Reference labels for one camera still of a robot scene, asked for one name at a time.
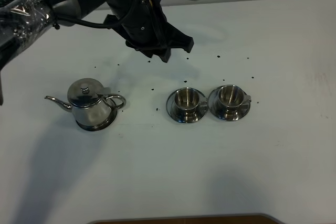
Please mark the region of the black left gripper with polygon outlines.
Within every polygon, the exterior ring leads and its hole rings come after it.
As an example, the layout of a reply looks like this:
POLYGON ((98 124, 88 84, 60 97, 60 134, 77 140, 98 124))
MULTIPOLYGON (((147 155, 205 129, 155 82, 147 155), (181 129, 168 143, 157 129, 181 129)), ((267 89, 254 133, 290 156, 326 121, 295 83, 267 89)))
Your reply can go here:
POLYGON ((168 63, 171 49, 191 52, 192 37, 167 22, 161 0, 108 0, 112 15, 103 24, 126 40, 127 46, 148 58, 158 56, 168 63))

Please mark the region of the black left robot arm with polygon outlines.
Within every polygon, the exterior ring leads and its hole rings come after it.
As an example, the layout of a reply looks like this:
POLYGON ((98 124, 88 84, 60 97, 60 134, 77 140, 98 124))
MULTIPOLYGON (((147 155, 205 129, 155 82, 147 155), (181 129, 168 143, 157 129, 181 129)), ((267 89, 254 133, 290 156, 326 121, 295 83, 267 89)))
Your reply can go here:
POLYGON ((190 52, 193 38, 166 19, 161 0, 1 0, 1 66, 50 28, 113 29, 128 47, 167 62, 172 49, 190 52))

